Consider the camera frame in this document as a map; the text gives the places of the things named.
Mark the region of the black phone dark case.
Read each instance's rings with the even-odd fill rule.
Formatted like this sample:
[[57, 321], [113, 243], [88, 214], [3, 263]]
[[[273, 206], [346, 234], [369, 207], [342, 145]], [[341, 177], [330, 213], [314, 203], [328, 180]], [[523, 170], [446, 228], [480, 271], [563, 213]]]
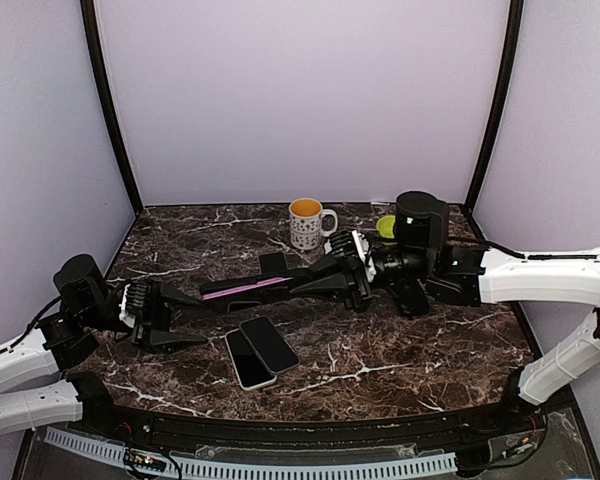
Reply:
[[264, 274], [208, 282], [199, 287], [203, 304], [215, 313], [234, 313], [291, 298], [291, 291], [311, 280], [308, 274]]

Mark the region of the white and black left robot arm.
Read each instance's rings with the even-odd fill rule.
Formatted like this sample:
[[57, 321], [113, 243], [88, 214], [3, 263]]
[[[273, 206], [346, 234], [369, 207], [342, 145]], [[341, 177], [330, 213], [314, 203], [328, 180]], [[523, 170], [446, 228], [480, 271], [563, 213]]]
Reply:
[[205, 340], [172, 332], [174, 310], [203, 304], [159, 281], [111, 288], [89, 254], [67, 260], [53, 283], [57, 297], [0, 345], [0, 437], [80, 421], [114, 435], [121, 415], [104, 383], [93, 372], [71, 371], [98, 349], [96, 332], [120, 333], [146, 353], [175, 353]]

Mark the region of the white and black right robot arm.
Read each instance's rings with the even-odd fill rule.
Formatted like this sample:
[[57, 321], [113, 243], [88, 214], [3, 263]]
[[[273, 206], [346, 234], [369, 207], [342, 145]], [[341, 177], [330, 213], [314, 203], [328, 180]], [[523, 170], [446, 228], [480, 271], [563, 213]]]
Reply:
[[361, 310], [373, 289], [385, 288], [411, 315], [426, 313], [430, 298], [457, 306], [510, 301], [590, 306], [571, 334], [509, 375], [490, 424], [510, 434], [527, 420], [529, 410], [600, 367], [600, 248], [517, 252], [490, 241], [464, 240], [449, 235], [449, 213], [449, 205], [431, 194], [400, 194], [388, 247], [373, 250], [356, 231], [332, 234], [325, 256], [308, 268], [291, 293], [332, 297]]

